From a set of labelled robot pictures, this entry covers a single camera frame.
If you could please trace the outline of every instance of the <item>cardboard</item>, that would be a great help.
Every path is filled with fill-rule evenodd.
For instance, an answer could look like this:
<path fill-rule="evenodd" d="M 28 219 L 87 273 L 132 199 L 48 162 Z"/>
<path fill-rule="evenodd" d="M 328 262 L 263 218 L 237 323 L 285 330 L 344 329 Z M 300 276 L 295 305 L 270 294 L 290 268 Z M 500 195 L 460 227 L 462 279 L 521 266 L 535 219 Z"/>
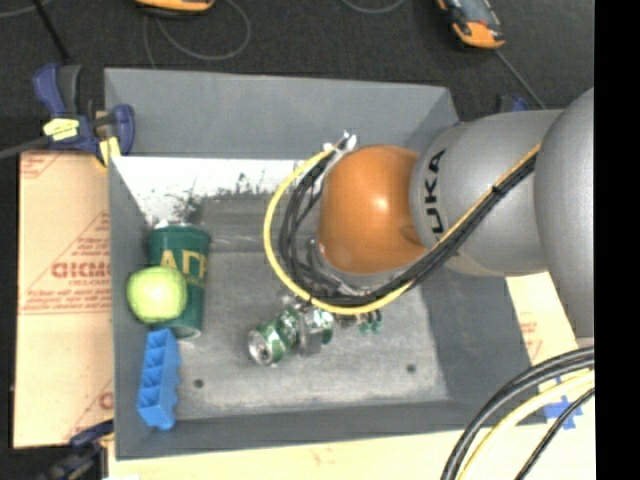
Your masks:
<path fill-rule="evenodd" d="M 113 416 L 107 170 L 32 151 L 19 183 L 13 446 L 67 444 Z"/>

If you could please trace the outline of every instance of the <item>blue plastic toy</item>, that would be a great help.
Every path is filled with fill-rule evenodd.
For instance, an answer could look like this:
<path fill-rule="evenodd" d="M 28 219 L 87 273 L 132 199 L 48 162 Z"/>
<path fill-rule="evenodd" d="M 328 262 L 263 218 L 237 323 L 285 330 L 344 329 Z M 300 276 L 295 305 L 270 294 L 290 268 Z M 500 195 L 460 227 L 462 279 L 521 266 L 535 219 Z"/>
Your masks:
<path fill-rule="evenodd" d="M 173 408 L 178 403 L 181 364 L 180 349 L 170 329 L 147 334 L 137 409 L 149 427 L 169 430 L 175 425 Z"/>

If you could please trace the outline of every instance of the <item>black floor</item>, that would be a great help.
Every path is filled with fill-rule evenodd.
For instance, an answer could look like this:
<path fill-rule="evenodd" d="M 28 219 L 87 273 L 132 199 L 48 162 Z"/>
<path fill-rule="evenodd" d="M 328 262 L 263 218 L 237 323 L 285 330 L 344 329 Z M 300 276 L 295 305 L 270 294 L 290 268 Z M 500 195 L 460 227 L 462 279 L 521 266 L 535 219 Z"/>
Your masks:
<path fill-rule="evenodd" d="M 364 15 L 340 0 L 232 0 L 247 14 L 251 37 L 236 56 L 201 62 L 175 48 L 156 23 L 149 45 L 159 67 L 445 86 L 458 115 L 472 120 L 496 110 L 499 95 L 535 99 L 487 51 L 457 47 L 432 0 L 407 0 L 394 12 Z M 394 0 L 355 0 L 380 6 Z M 491 0 L 507 38 L 500 50 L 547 107 L 568 105 L 594 85 L 595 0 Z M 29 0 L 0 0 L 0 147 L 39 135 L 46 117 L 30 77 L 59 52 L 35 12 L 12 11 Z M 106 66 L 149 65 L 144 15 L 130 0 L 54 0 L 46 6 L 67 49 L 84 66 L 81 102 L 103 105 Z M 171 21 L 176 40 L 204 55 L 225 54 L 244 39 L 244 24 L 227 0 L 208 17 Z M 0 479 L 31 478 L 66 450 L 10 449 L 16 306 L 16 161 L 0 161 Z"/>

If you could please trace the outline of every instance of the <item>blue clamp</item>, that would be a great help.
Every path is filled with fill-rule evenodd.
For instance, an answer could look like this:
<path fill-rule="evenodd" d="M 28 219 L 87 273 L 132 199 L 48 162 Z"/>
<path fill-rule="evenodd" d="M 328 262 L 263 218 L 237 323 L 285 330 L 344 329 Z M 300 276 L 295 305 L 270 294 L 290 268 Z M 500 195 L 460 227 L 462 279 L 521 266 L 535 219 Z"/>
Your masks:
<path fill-rule="evenodd" d="M 80 149 L 93 153 L 105 163 L 99 138 L 95 129 L 102 125 L 114 125 L 120 153 L 131 151 L 135 135 L 133 108 L 130 105 L 116 105 L 106 117 L 90 119 L 78 113 L 76 95 L 81 66 L 59 67 L 57 64 L 42 66 L 32 77 L 36 97 L 49 111 L 50 123 L 56 118 L 75 122 L 75 126 L 63 134 L 47 134 L 50 149 Z"/>
<path fill-rule="evenodd" d="M 170 329 L 147 334 L 136 408 L 149 427 L 169 430 L 175 425 L 173 408 L 178 403 L 181 364 L 178 342 Z"/>

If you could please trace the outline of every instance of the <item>green can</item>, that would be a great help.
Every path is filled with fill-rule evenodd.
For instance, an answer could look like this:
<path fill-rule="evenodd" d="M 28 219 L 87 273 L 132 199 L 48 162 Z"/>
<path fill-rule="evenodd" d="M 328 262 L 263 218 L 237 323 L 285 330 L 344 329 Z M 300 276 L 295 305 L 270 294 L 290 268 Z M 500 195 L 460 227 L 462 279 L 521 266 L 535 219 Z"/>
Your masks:
<path fill-rule="evenodd" d="M 196 338 L 202 333 L 210 244 L 209 233 L 189 225 L 165 226 L 149 234 L 150 262 L 178 269 L 187 281 L 184 312 L 155 324 L 155 329 L 169 327 L 178 339 Z"/>

